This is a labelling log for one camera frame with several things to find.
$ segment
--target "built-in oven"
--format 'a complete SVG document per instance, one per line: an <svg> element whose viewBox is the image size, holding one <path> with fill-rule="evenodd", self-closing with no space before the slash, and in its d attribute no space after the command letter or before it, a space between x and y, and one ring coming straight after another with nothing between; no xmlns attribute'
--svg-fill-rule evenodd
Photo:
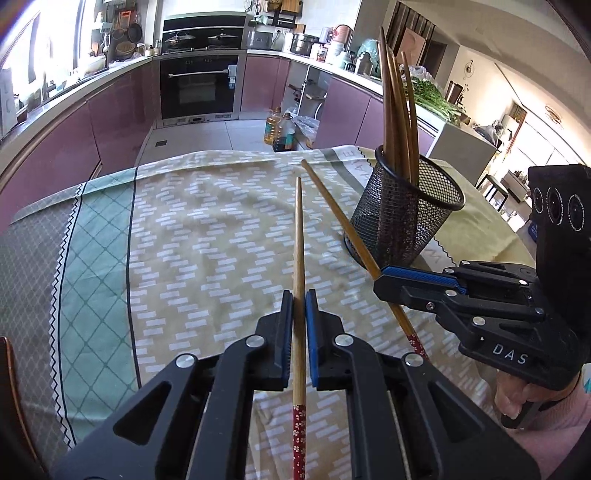
<svg viewBox="0 0 591 480"><path fill-rule="evenodd" d="M164 20L157 126L238 118L250 18L205 12Z"/></svg>
<svg viewBox="0 0 591 480"><path fill-rule="evenodd" d="M244 54L161 59L161 126L237 119L245 62Z"/></svg>

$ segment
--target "red patterned chopstick tip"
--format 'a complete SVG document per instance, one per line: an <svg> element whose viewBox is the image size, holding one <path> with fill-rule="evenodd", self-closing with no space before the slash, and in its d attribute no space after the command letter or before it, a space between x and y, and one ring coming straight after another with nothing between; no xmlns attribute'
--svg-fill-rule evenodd
<svg viewBox="0 0 591 480"><path fill-rule="evenodd" d="M407 338L408 343L410 343L410 346L413 347L414 352L422 356L425 360L429 360L429 356L427 355L421 340L418 339L418 336L409 335Z"/></svg>
<svg viewBox="0 0 591 480"><path fill-rule="evenodd" d="M306 478L306 406L294 405L294 477Z"/></svg>

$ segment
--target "human hand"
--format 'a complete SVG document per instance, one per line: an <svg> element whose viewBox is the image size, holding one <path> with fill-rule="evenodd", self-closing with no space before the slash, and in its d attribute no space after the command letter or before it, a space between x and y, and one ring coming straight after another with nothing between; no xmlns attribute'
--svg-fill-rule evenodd
<svg viewBox="0 0 591 480"><path fill-rule="evenodd" d="M525 402L562 400L571 394L578 382L579 375L564 390L554 391L499 371L496 376L495 404L503 415L515 420Z"/></svg>

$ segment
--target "camera lens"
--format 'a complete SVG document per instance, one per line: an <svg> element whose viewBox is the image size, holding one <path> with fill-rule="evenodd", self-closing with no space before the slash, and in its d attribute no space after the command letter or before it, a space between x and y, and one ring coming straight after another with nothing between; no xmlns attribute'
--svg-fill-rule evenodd
<svg viewBox="0 0 591 480"><path fill-rule="evenodd" d="M578 195L573 195L569 200L569 220L575 232L580 232L585 225L585 209Z"/></svg>
<svg viewBox="0 0 591 480"><path fill-rule="evenodd" d="M534 207L535 211L538 213L542 213L544 211L544 197L542 196L542 192L538 187L534 190Z"/></svg>
<svg viewBox="0 0 591 480"><path fill-rule="evenodd" d="M552 223L556 225L560 225L562 223L562 197L560 193L555 188L550 188L548 190L548 215L550 215L550 220Z"/></svg>

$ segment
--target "patterned tablecloth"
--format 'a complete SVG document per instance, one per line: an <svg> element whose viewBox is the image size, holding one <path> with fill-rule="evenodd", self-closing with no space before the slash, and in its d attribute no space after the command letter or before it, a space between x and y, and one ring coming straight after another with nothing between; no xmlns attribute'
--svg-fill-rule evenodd
<svg viewBox="0 0 591 480"><path fill-rule="evenodd" d="M174 357L216 355L253 333L293 285L295 177L304 189L306 287L377 351L410 350L342 230L300 167L306 158L348 215L371 173L356 147L287 154L199 152L125 170L22 210L0 238L0 333L12 340L35 447L50 468ZM466 207L417 259L532 264L463 177ZM433 363L492 414L475 361L432 314L408 311ZM247 478L291 477L291 390L256 393ZM344 396L307 389L307 469L350 477Z"/></svg>

